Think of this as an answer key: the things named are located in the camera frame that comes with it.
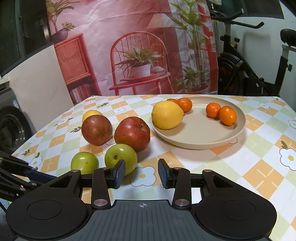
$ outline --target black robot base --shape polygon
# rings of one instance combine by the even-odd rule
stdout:
[[[0,173],[5,167],[2,162]],[[79,170],[57,178],[40,174],[51,180],[43,185],[29,182],[34,188],[6,211],[15,241],[269,240],[276,222],[273,205],[212,170],[191,174],[184,168],[170,168],[160,159],[163,187],[175,188],[172,204],[168,200],[116,200],[111,205],[108,188],[119,188],[124,173],[125,161],[120,160],[113,169],[100,168],[89,175]],[[92,187],[91,204],[81,200],[84,187]],[[202,196],[197,204],[192,204],[193,187],[200,188]]]

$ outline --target plate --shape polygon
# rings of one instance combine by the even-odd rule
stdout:
[[[211,96],[189,97],[192,109],[185,113],[182,122],[170,130],[157,128],[153,123],[156,133],[171,144],[187,149],[206,150],[223,146],[242,133],[246,126],[246,117],[243,111],[235,104]],[[215,102],[223,106],[230,106],[237,114],[237,122],[233,126],[225,126],[220,120],[207,117],[206,106]]]

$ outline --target yellow lemon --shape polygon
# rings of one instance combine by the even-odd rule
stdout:
[[[153,107],[151,116],[156,127],[169,130],[181,123],[184,112],[172,101],[161,101]]]
[[[103,115],[101,112],[97,111],[97,110],[89,110],[87,112],[85,112],[82,116],[82,122],[85,121],[86,118],[90,117],[91,115]]]

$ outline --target table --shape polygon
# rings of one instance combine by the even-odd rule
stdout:
[[[155,103],[168,98],[192,95],[92,96],[57,117],[32,136],[13,156],[38,170],[60,176],[70,170],[72,157],[88,151],[104,167],[104,154],[113,145],[112,138],[102,146],[93,146],[81,135],[83,113],[102,112],[115,130],[128,116],[142,118],[151,128],[149,147],[138,153],[137,175],[125,177],[118,190],[109,190],[110,199],[168,199],[174,190],[165,190],[157,173],[157,161],[164,158],[170,167],[185,167],[192,173],[212,169],[270,200],[277,210],[273,241],[296,240],[296,113],[281,98],[217,96],[239,106],[246,114],[243,133],[231,143],[211,150],[187,150],[158,137],[151,126]],[[82,199],[90,203],[91,189]],[[201,200],[198,188],[192,189],[192,201]]]

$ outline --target bike handlebar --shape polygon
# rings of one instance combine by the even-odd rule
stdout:
[[[231,20],[234,20],[234,19],[238,18],[242,14],[243,14],[242,11],[239,11],[239,12],[233,14],[232,16],[225,16],[225,17],[222,17],[222,16],[211,16],[211,18],[213,20],[216,20],[216,21],[219,21],[219,22],[229,22]]]
[[[240,22],[233,21],[234,19],[238,18],[239,16],[241,16],[243,14],[242,11],[239,11],[239,12],[233,14],[232,16],[227,16],[226,14],[221,13],[217,10],[210,10],[210,13],[211,13],[212,20],[216,20],[216,21],[223,22],[223,23],[230,23],[230,24],[240,25],[240,26],[254,28],[254,29],[259,29],[264,25],[264,22],[261,22],[258,25],[252,25],[252,24],[240,23]]]
[[[231,24],[235,24],[235,25],[240,25],[240,26],[244,26],[244,27],[248,27],[248,28],[254,28],[254,29],[259,29],[264,25],[264,22],[259,23],[258,25],[252,25],[252,24],[247,24],[247,23],[240,23],[240,22],[236,22],[236,21],[230,21]]]

